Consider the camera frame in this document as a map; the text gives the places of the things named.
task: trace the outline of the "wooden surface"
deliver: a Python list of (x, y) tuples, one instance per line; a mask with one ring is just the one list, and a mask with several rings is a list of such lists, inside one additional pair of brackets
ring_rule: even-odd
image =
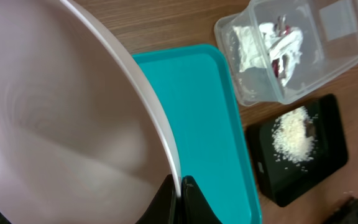
[[(132, 53), (208, 43), (216, 45), (214, 23), (242, 11), (248, 0), (76, 0)], [(285, 208), (259, 194), (264, 223), (321, 223), (353, 192), (358, 197), (358, 65), (301, 99), (334, 93), (344, 123), (349, 162)], [(258, 103), (240, 106), (244, 129), (289, 106)]]

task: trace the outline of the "wooden table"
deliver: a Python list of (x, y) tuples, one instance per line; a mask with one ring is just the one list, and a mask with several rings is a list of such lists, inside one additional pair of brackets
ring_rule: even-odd
[[(216, 45), (213, 26), (221, 17), (242, 11), (248, 0), (76, 0), (132, 53), (208, 43)], [(344, 123), (349, 162), (285, 208), (259, 194), (264, 223), (321, 223), (349, 194), (358, 197), (358, 65), (302, 98), (334, 93)], [(289, 106), (258, 103), (240, 106), (244, 129)]]

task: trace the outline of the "black tray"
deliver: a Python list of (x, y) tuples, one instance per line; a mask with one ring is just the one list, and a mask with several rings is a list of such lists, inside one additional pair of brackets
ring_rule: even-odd
[(347, 148), (337, 100), (326, 95), (305, 106), (313, 121), (316, 142), (312, 161), (296, 166), (290, 161), (276, 162), (272, 129), (276, 118), (249, 126), (247, 143), (254, 162), (260, 191), (278, 206), (285, 207), (347, 162)]

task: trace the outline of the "brown object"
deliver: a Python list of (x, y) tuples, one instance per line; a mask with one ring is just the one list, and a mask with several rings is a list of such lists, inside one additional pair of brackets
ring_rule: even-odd
[[(110, 29), (132, 54), (203, 43), (216, 45), (215, 22), (241, 12), (249, 3), (243, 0), (76, 1)], [(328, 93), (334, 93), (339, 102), (349, 162), (285, 208), (259, 194), (263, 223), (322, 223), (346, 202), (348, 192), (358, 198), (358, 65), (300, 99), (299, 103)], [(239, 106), (239, 109), (245, 129), (291, 107), (293, 105), (257, 103), (250, 108)], [(205, 113), (208, 110), (213, 110), (213, 105), (205, 108)]]

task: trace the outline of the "turquoise cutting board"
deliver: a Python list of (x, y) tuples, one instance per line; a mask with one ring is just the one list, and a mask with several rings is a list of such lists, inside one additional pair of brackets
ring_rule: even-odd
[(177, 144), (181, 174), (197, 181), (224, 224), (262, 222), (255, 181), (223, 55), (196, 45), (134, 55)]

